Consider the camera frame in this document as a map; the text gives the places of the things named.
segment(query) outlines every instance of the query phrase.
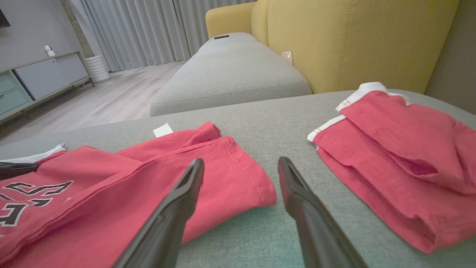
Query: gray fabric surface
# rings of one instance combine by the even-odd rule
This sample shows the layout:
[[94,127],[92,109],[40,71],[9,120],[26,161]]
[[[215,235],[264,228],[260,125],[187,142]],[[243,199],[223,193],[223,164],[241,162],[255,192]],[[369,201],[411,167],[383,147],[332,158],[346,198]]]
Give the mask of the gray fabric surface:
[[210,39],[155,94],[150,115],[311,94],[293,66],[248,33]]
[[[476,116],[454,106],[417,93],[391,91],[405,94],[412,103],[439,109],[476,128]],[[52,134],[2,146],[0,159],[41,153],[60,143],[66,143],[69,149],[90,145],[115,152],[152,139],[152,129],[165,123],[178,131],[211,121],[223,135],[233,136],[264,168],[275,185],[278,204],[252,209],[182,246],[177,267],[304,267],[296,225],[283,208],[279,188],[277,162],[282,155],[294,162],[369,267],[474,267],[474,237],[430,255],[412,248],[318,157],[316,147],[306,140],[307,135],[337,116],[334,108],[351,93],[242,103]]]

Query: sheer curtain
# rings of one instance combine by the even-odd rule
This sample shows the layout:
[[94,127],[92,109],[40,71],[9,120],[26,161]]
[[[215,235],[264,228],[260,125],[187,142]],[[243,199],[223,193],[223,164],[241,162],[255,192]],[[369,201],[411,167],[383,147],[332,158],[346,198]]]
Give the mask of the sheer curtain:
[[112,71],[189,59],[208,40],[205,13],[255,0],[82,0]]

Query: mint green drawer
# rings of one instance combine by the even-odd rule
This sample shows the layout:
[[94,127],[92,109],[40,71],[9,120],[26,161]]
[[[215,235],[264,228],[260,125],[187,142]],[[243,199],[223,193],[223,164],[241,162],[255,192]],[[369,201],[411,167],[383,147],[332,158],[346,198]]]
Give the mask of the mint green drawer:
[[18,89],[7,93],[0,93],[0,114],[11,111],[27,102],[28,100],[25,99]]
[[0,74],[0,94],[16,87],[7,73]]

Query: clothing tag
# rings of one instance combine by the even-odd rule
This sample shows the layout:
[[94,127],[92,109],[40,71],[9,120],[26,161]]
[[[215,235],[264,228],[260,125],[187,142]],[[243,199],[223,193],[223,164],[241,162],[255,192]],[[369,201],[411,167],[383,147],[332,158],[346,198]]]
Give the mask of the clothing tag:
[[165,123],[165,125],[158,127],[152,131],[154,132],[156,138],[165,136],[170,133],[174,133],[168,123]]
[[281,58],[285,59],[291,65],[293,64],[293,53],[291,51],[286,51],[281,53]]

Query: wall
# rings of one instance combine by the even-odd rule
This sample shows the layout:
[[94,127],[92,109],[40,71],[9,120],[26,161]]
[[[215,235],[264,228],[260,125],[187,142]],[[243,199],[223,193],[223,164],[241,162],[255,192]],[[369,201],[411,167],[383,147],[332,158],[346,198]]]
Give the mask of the wall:
[[56,54],[82,51],[59,0],[0,0],[11,27],[0,28],[0,72]]
[[476,114],[476,1],[460,0],[425,94]]

